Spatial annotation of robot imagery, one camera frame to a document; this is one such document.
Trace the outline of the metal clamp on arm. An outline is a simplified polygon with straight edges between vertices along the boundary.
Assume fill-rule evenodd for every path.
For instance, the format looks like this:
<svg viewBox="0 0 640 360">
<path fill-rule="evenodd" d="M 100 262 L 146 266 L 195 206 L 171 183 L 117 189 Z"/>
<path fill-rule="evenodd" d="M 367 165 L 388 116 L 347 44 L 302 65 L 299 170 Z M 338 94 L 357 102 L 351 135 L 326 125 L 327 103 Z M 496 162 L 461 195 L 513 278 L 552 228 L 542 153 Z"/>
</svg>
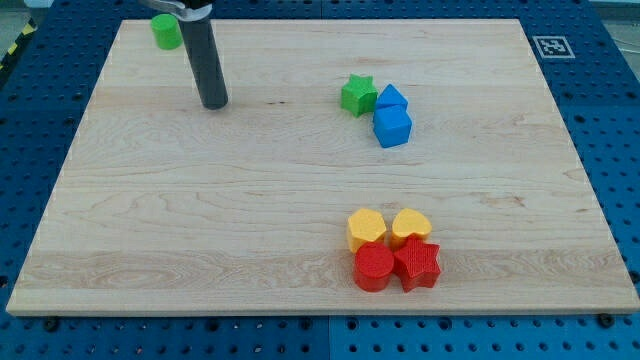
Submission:
<svg viewBox="0 0 640 360">
<path fill-rule="evenodd" d="M 208 18 L 213 9 L 212 0 L 139 0 L 139 3 L 186 22 Z"/>
</svg>

